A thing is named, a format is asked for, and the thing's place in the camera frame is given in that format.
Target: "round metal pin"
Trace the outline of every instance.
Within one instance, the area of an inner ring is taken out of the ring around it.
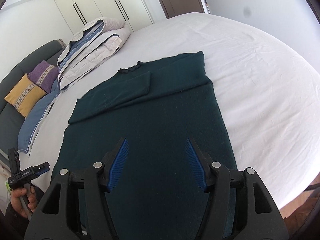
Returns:
[[[96,162],[96,163],[93,164],[93,166],[98,169],[98,168],[100,168],[102,166],[102,163],[101,162]]]
[[[220,168],[221,167],[221,163],[218,163],[218,162],[213,162],[211,165],[214,168]]]
[[[68,173],[68,170],[67,169],[61,169],[59,173],[60,173],[60,175],[66,175]]]
[[[254,174],[254,169],[253,168],[247,168],[247,173]]]

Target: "white bed sheet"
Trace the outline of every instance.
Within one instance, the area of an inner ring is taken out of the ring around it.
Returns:
[[[320,75],[271,35],[230,19],[191,13],[133,33],[109,60],[57,98],[21,168],[59,156],[77,98],[118,69],[179,53],[205,56],[239,170],[253,167],[278,208],[320,171]],[[34,181],[46,190],[51,171]]]

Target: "sweater sleeve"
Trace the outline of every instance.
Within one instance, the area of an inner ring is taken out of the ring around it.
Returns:
[[[33,187],[35,188],[36,198],[39,202],[41,200],[42,196],[44,195],[44,192],[34,185],[33,185]],[[24,237],[24,234],[27,230],[27,226],[29,224],[29,220],[27,218],[24,218],[21,215],[19,215],[13,209],[11,203],[7,207],[7,210],[5,212],[5,218],[13,226],[13,228],[19,233],[19,235]]]

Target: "hand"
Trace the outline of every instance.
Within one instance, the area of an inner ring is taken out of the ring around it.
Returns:
[[[28,207],[31,209],[31,211],[34,213],[36,210],[36,207],[38,205],[38,200],[36,199],[36,191],[34,187],[30,187],[31,194],[28,197],[29,204]],[[23,207],[21,205],[20,196],[24,196],[27,193],[26,188],[17,188],[11,191],[11,205],[13,209],[22,217],[28,218],[27,214],[23,210]]]

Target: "purple pillow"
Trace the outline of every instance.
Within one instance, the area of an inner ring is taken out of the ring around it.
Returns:
[[[55,67],[54,65],[50,65],[43,60],[34,68],[33,71],[31,71],[31,73],[28,75],[28,79],[49,94],[51,92],[52,84],[58,77],[58,74],[59,68]]]

